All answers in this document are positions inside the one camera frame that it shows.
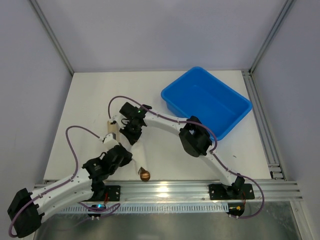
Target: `metal floor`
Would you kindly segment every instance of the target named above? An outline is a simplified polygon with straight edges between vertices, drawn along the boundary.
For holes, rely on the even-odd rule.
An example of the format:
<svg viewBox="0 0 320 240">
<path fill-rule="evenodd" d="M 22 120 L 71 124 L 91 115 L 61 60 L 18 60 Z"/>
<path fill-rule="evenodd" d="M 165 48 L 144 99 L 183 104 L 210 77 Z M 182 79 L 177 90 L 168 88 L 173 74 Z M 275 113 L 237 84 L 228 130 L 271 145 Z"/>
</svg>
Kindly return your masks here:
<svg viewBox="0 0 320 240">
<path fill-rule="evenodd" d="M 245 214 L 258 202 L 247 202 Z M 226 213 L 119 214 L 87 221 L 84 214 L 56 214 L 37 231 L 35 240 L 301 240 L 290 202 L 266 202 L 250 219 Z"/>
</svg>

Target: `white table surface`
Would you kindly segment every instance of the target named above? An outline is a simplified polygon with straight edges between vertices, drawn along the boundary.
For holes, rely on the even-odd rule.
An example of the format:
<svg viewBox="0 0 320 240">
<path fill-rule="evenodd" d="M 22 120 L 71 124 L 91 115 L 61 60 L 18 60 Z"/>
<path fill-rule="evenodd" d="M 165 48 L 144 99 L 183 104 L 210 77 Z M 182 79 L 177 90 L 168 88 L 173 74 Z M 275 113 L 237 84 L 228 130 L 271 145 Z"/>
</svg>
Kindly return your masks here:
<svg viewBox="0 0 320 240">
<path fill-rule="evenodd" d="M 108 103 L 116 95 L 125 95 L 165 114 L 172 113 L 161 98 L 161 91 L 184 71 L 133 71 L 75 73 L 55 136 L 45 180 L 59 180 L 73 173 L 75 161 L 68 147 L 65 130 L 81 125 L 100 136 L 107 133 Z M 210 71 L 215 77 L 248 98 L 239 70 Z M 111 115 L 119 112 L 125 99 L 116 99 Z M 81 129 L 71 129 L 70 139 L 80 166 L 104 152 L 103 144 Z M 179 137 L 152 127 L 144 127 L 144 143 L 150 180 L 216 180 L 216 174 L 198 158 L 183 150 Z M 249 112 L 233 130 L 218 142 L 217 151 L 230 168 L 254 179 L 270 179 L 253 112 Z M 134 163 L 118 168 L 108 180 L 139 180 Z"/>
</svg>

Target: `blue plastic bin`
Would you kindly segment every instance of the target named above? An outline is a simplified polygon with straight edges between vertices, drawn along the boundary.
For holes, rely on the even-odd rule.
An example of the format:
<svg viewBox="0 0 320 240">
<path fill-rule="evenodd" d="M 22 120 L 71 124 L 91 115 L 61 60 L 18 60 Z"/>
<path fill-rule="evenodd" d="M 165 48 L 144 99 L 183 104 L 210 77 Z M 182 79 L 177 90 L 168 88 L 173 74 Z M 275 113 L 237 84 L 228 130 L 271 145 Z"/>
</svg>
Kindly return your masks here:
<svg viewBox="0 0 320 240">
<path fill-rule="evenodd" d="M 192 115 L 223 139 L 250 112 L 251 102 L 211 75 L 193 67 L 161 92 L 177 117 Z"/>
</svg>

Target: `white wall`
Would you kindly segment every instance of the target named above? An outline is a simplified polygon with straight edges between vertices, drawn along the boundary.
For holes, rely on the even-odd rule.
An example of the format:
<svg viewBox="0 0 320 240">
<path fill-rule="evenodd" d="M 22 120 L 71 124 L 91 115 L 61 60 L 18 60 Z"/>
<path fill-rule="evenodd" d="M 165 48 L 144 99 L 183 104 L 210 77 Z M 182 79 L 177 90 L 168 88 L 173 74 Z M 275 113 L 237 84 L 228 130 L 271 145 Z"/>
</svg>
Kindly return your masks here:
<svg viewBox="0 0 320 240">
<path fill-rule="evenodd" d="M 76 72 L 248 69 L 285 0 L 38 0 Z"/>
<path fill-rule="evenodd" d="M 48 163 L 71 75 L 27 0 L 0 1 L 0 239 L 7 209 Z"/>
<path fill-rule="evenodd" d="M 289 176 L 319 231 L 320 1 L 297 1 L 254 73 Z"/>
</svg>

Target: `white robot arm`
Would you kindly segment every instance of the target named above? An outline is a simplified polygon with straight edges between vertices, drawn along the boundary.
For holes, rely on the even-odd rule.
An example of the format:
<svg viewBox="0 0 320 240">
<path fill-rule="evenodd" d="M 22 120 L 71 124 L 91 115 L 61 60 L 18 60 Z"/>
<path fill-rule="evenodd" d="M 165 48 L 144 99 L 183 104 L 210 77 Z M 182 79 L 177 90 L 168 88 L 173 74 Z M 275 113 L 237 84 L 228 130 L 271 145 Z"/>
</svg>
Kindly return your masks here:
<svg viewBox="0 0 320 240">
<path fill-rule="evenodd" d="M 16 193 L 7 212 L 12 221 L 15 218 L 13 226 L 17 237 L 30 235 L 43 222 L 70 205 L 81 201 L 103 201 L 106 190 L 103 180 L 132 160 L 132 154 L 116 141 L 114 133 L 107 134 L 103 143 L 106 152 L 87 161 L 75 175 L 32 192 L 24 188 Z"/>
<path fill-rule="evenodd" d="M 129 103 L 126 103 L 122 107 L 120 113 L 122 114 L 115 115 L 111 118 L 110 121 L 116 122 L 120 126 L 120 132 L 127 137 L 129 142 L 133 146 L 137 144 L 140 145 L 138 139 L 141 135 L 142 126 L 162 129 L 176 136 L 180 136 L 184 150 L 191 156 L 199 157 L 202 161 L 204 161 L 217 174 L 222 184 L 231 186 L 236 181 L 237 176 L 226 171 L 226 169 L 217 162 L 216 158 L 213 155 L 215 154 L 216 156 L 218 156 L 217 151 L 215 150 L 214 152 L 210 152 L 209 147 L 212 145 L 212 141 L 210 140 L 209 133 L 205 129 L 205 132 L 200 132 L 199 130 L 201 129 L 201 127 L 189 123 L 184 123 L 189 119 L 175 117 L 159 112 L 159 115 L 161 115 L 162 117 L 175 120 L 168 121 L 165 118 L 158 117 L 141 108 L 133 107 Z M 137 116 L 133 116 L 135 113 L 142 116 L 144 115 L 144 117 L 142 119 L 139 119 Z M 192 120 L 198 121 L 200 123 L 200 121 L 196 117 L 194 117 Z M 221 157 L 219 157 L 219 159 L 226 166 L 226 163 L 223 161 L 223 159 Z"/>
</svg>

